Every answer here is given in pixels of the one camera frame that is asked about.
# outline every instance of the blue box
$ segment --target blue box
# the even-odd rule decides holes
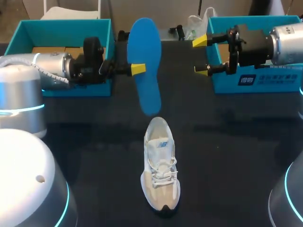
[[[226,32],[235,25],[246,24],[249,30],[263,29],[269,34],[275,26],[299,23],[298,16],[250,16],[250,17],[211,17],[207,32]],[[222,63],[218,44],[206,48],[208,63]],[[254,69],[253,66],[238,67],[234,75],[217,73],[212,76],[215,93],[260,93],[260,92],[297,92],[301,84],[301,70],[290,69]],[[250,86],[241,86],[242,78],[252,80]]]
[[[31,53],[33,47],[82,47],[86,37],[96,36],[106,47],[105,59],[114,56],[115,41],[110,19],[94,20],[22,20],[5,52]],[[111,80],[104,84],[70,90],[44,91],[48,97],[110,96]]]

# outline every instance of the white sneaker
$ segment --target white sneaker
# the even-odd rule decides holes
[[[180,198],[175,142],[161,117],[150,122],[144,137],[144,172],[141,186],[148,203],[157,211],[174,210]]]

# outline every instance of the blue insole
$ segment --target blue insole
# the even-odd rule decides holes
[[[146,72],[134,76],[143,112],[152,116],[161,109],[157,72],[161,59],[161,40],[155,23],[149,18],[137,20],[129,34],[127,61],[146,65]]]

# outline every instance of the shoe tongue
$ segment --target shoe tongue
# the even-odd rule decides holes
[[[170,163],[172,156],[172,140],[169,140],[168,138],[150,140],[147,143],[147,151],[148,158],[151,160],[154,167],[156,167],[160,161]]]

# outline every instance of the plastic bag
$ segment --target plastic bag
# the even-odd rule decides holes
[[[204,13],[203,19],[198,16],[191,15],[187,19],[187,29],[185,34],[186,40],[194,40],[207,31],[208,19],[210,17],[217,17],[217,13],[213,7],[208,7]]]

